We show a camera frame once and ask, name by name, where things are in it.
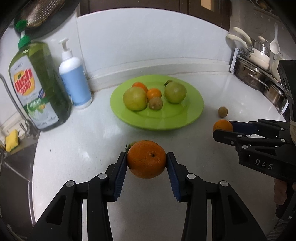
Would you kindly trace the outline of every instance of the yellow sponge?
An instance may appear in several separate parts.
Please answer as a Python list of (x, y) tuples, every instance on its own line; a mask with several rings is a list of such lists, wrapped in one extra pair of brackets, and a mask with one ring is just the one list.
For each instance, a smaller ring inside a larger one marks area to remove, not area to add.
[(18, 146), (18, 131), (13, 130), (9, 136), (5, 138), (6, 141), (6, 151), (10, 152), (13, 148)]

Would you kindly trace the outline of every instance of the kitchen cabinet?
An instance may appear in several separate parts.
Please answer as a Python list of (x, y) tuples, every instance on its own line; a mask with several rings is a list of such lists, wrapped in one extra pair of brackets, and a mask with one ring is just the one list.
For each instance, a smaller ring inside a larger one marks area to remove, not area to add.
[(91, 12), (125, 7), (147, 7), (179, 12), (181, 0), (90, 0)]
[(229, 31), (230, 0), (188, 0), (188, 14)]
[(82, 15), (127, 7), (158, 8), (189, 14), (229, 31), (230, 0), (82, 0), (80, 3)]

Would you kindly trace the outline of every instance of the green plate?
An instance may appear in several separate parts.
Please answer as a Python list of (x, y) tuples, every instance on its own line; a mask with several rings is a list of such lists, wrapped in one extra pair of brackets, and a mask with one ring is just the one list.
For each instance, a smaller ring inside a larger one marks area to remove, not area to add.
[[(180, 104), (171, 104), (166, 100), (164, 83), (167, 80), (177, 81), (186, 87), (187, 95)], [(135, 82), (144, 83), (148, 89), (158, 88), (161, 91), (161, 110), (151, 110), (147, 106), (144, 110), (134, 112), (125, 107), (122, 96)], [(110, 106), (119, 119), (131, 126), (148, 130), (172, 130), (189, 125), (200, 117), (204, 101), (192, 85), (169, 76), (152, 74), (127, 80), (119, 85), (111, 95)]]

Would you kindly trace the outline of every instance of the white ladle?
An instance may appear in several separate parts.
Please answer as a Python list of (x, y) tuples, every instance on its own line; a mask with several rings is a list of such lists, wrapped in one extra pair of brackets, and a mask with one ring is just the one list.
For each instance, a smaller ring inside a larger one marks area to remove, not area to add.
[(277, 42), (277, 36), (278, 36), (278, 25), (277, 23), (274, 24), (274, 40), (271, 41), (269, 48), (270, 51), (273, 52), (274, 54), (279, 53), (279, 43)]

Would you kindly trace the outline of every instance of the pot handle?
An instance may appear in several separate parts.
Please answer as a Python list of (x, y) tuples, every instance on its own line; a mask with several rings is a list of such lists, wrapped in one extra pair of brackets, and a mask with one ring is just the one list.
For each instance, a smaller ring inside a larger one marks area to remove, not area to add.
[(233, 35), (233, 34), (228, 34), (228, 35), (226, 35), (226, 37), (229, 38), (229, 39), (232, 39), (232, 40), (236, 40), (236, 41), (241, 42), (242, 45), (243, 45), (246, 49), (248, 49), (248, 45), (247, 45), (247, 43), (246, 43), (244, 40), (242, 40), (240, 37), (235, 36), (235, 35)]
[(261, 81), (260, 79), (258, 79), (257, 77), (255, 77), (254, 75), (251, 75), (250, 73), (248, 73), (248, 75), (253, 78), (254, 80), (259, 81), (261, 84), (265, 85), (265, 88), (267, 88), (267, 91), (269, 90), (269, 87), (266, 83), (264, 83), (263, 81)]
[(245, 32), (243, 31), (242, 29), (238, 28), (238, 27), (233, 27), (233, 30), (238, 32), (239, 34), (241, 34), (242, 36), (245, 37), (245, 39), (247, 40), (247, 44), (250, 45), (252, 44), (252, 41), (251, 41), (251, 38), (250, 36)]
[(254, 74), (256, 74), (256, 72), (250, 68), (248, 68), (247, 66), (244, 66), (244, 68), (248, 69), (249, 71), (252, 71)]

